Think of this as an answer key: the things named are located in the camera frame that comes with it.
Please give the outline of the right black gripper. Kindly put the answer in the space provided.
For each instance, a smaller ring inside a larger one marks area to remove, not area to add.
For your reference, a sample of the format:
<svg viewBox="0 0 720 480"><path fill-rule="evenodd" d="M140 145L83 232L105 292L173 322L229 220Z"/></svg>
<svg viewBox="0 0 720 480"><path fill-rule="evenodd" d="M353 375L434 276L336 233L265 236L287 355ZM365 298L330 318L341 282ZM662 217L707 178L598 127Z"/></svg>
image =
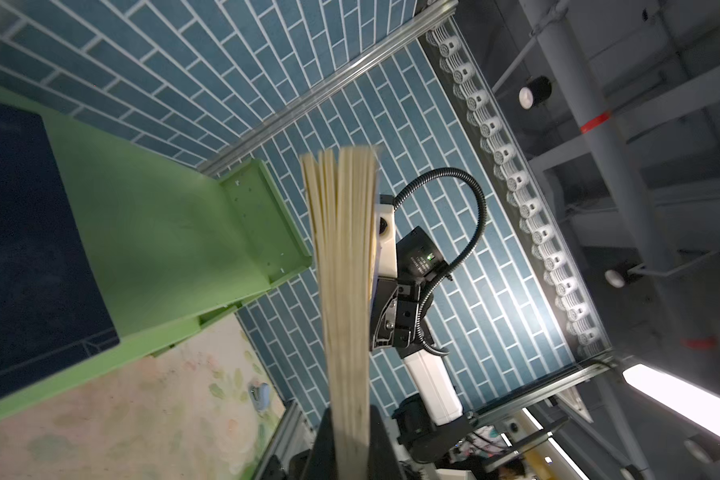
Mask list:
<svg viewBox="0 0 720 480"><path fill-rule="evenodd" d="M418 320L421 288L416 283L379 277L374 289L369 350L385 348L411 350L421 344Z"/></svg>

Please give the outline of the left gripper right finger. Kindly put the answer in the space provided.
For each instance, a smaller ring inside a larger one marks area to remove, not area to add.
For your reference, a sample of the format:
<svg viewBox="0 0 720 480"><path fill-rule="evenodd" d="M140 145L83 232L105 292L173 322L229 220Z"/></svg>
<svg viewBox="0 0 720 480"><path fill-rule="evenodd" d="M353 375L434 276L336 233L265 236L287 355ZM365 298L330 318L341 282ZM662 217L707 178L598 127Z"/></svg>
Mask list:
<svg viewBox="0 0 720 480"><path fill-rule="evenodd" d="M368 480L404 480L405 475L396 457L380 411L370 407Z"/></svg>

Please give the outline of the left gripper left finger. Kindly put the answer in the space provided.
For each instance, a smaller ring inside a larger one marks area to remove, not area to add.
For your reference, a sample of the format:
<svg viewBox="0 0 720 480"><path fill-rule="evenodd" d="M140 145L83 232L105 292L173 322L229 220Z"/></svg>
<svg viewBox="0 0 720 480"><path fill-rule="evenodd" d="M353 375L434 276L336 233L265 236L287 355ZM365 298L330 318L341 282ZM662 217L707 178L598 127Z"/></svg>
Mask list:
<svg viewBox="0 0 720 480"><path fill-rule="evenodd" d="M327 407L324 412L315 442L309 450L299 478L302 480L336 479L336 447L330 407Z"/></svg>

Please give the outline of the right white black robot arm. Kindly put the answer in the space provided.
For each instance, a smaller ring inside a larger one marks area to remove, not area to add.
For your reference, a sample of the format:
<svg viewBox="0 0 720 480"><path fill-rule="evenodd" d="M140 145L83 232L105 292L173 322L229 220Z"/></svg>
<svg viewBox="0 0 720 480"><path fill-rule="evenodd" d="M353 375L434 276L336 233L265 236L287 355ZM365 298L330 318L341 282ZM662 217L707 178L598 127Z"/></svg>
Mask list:
<svg viewBox="0 0 720 480"><path fill-rule="evenodd" d="M430 182L455 179L476 201L475 230L456 258L449 261L430 235L416 227L397 235L395 215L403 203ZM429 170L397 195L383 195L378 205L375 285L369 325L370 350L392 349L417 389L393 412L398 442L418 463L434 463L472 431L445 366L448 350L436 343L426 316L436 289L474 252L488 214L479 182L468 172L444 167Z"/></svg>

